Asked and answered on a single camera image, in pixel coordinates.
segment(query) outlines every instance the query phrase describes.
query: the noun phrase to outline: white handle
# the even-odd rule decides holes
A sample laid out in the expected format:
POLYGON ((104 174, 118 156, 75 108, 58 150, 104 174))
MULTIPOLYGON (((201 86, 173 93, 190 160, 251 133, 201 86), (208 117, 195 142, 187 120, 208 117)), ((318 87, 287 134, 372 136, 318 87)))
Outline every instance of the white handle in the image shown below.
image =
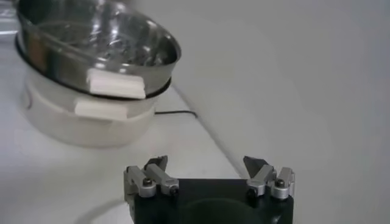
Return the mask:
POLYGON ((93 94, 134 99, 146 98, 144 79, 137 75, 89 69, 87 82, 93 94))
POLYGON ((127 119, 127 107, 125 105, 84 98, 76 100, 74 113, 80 117, 106 121, 124 121, 127 119))

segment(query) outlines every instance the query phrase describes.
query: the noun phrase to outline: white table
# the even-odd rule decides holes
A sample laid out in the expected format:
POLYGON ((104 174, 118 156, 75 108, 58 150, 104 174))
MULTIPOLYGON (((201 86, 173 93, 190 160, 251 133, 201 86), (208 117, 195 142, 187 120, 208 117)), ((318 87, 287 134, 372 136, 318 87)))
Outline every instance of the white table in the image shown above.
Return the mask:
MULTIPOLYGON (((190 114, 160 115, 133 145, 83 149, 36 131, 21 114, 23 62, 10 38, 0 38, 0 223, 131 223, 122 172, 168 155, 178 178, 238 178, 234 168, 190 114)), ((188 107, 169 89, 157 109, 188 107)))

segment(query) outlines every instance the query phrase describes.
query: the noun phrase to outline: black cable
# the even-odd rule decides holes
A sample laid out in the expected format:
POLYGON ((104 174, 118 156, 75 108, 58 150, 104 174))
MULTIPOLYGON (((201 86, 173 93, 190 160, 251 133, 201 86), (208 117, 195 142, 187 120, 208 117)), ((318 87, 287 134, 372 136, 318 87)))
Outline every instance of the black cable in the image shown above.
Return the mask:
POLYGON ((156 111, 155 114, 192 114, 194 117, 198 117, 197 113, 190 110, 156 111))

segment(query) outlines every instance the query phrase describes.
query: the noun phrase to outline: bowl rim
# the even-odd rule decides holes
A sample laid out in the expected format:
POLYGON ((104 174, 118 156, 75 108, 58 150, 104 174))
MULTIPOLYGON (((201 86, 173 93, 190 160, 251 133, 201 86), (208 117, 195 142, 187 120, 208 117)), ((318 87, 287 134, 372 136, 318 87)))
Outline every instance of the bowl rim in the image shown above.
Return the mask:
POLYGON ((136 10, 127 9, 126 13, 131 13, 133 16, 136 16, 137 18, 141 18, 141 19, 143 19, 145 21, 150 21, 150 22, 156 24, 159 29, 161 29, 161 31, 163 32, 163 35, 165 36, 165 38, 167 38, 169 40, 169 42, 173 45, 173 47, 174 47, 174 49, 176 51, 175 52, 176 53, 176 59, 173 62, 167 63, 167 64, 163 64, 163 65, 148 66, 148 65, 136 65, 136 64, 129 64, 129 63, 120 63, 120 62, 115 62, 115 61, 112 61, 112 60, 106 60, 104 58, 94 57, 93 55, 88 54, 88 53, 82 51, 81 49, 79 49, 77 47, 68 45, 68 44, 60 41, 58 38, 56 38, 53 35, 50 35, 47 32, 42 31, 38 27, 38 25, 36 25, 33 22, 31 22, 29 19, 27 19, 20 12, 20 10, 18 8, 18 3, 20 1, 23 1, 23 0, 14 1, 14 7, 16 8, 16 15, 18 17, 19 23, 20 23, 21 28, 23 30, 31 32, 33 34, 33 37, 43 40, 43 42, 46 43, 46 45, 49 48, 51 48, 53 51, 56 51, 59 54, 63 54, 65 56, 67 56, 67 57, 76 58, 76 59, 78 59, 80 61, 91 63, 93 66, 96 66, 98 64, 103 64, 103 65, 105 65, 105 67, 107 67, 107 65, 109 65, 109 66, 115 66, 115 67, 117 67, 119 69, 121 69, 121 68, 124 68, 124 69, 132 69, 132 68, 163 68, 163 67, 167 67, 167 66, 170 66, 170 65, 174 65, 182 57, 182 49, 180 47, 179 42, 176 40, 176 38, 167 29, 165 29, 163 26, 161 26, 159 23, 155 22, 150 17, 148 17, 148 16, 146 16, 146 15, 140 13, 140 12, 137 12, 136 10))

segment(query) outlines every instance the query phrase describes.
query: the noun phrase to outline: white pot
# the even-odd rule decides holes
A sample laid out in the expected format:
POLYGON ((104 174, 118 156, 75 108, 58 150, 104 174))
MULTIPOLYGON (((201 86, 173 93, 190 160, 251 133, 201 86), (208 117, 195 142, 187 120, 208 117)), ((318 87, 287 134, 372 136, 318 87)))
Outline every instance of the white pot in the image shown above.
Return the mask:
POLYGON ((65 88, 26 65, 23 109, 42 133, 84 147, 116 147, 138 139, 149 126, 158 97, 108 100, 65 88))

